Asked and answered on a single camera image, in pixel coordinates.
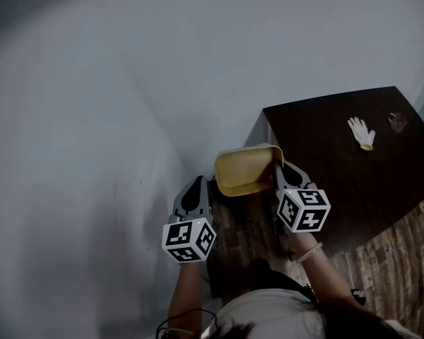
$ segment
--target tabletop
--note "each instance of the tabletop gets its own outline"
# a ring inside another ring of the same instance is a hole
[[[391,128],[390,113],[407,125]],[[320,232],[328,254],[354,249],[424,199],[424,123],[395,87],[359,90],[264,109],[287,161],[325,190],[331,204]],[[362,150],[347,124],[363,119],[375,131]]]

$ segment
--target person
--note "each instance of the person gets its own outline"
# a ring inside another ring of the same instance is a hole
[[[210,325],[207,338],[419,338],[397,322],[394,330],[360,306],[310,233],[289,232],[289,238],[312,290],[271,270],[266,261],[255,260],[249,268],[251,291],[216,314],[216,326]],[[199,265],[182,264],[168,314],[173,318],[167,322],[172,338],[201,337],[202,313],[195,310],[201,308]]]

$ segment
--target person's left arm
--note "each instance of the person's left arm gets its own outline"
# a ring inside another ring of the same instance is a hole
[[[191,309],[201,308],[201,268],[199,263],[185,263],[177,279],[168,317],[183,314]],[[168,328],[189,331],[194,336],[176,331],[180,339],[199,338],[201,336],[201,310],[192,311],[177,319],[168,321]]]

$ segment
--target person's right arm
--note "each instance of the person's right arm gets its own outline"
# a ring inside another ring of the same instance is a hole
[[[288,234],[292,249],[298,258],[317,245],[316,239],[309,232]],[[337,304],[345,301],[361,308],[354,300],[348,283],[330,263],[322,249],[318,249],[303,261],[302,265],[319,303]]]

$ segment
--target forearm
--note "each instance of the forearm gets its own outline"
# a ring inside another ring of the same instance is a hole
[[[199,263],[188,263],[181,267],[173,294],[168,317],[183,314],[191,309],[201,308],[201,269]],[[190,331],[201,334],[201,311],[196,310],[168,321],[168,328]],[[180,338],[191,338],[190,335],[177,333]]]
[[[289,237],[297,257],[317,245],[316,239],[310,233],[290,233]],[[319,302],[327,304],[344,299],[351,304],[358,304],[352,298],[348,283],[330,263],[322,249],[318,249],[314,255],[303,261],[302,265]]]

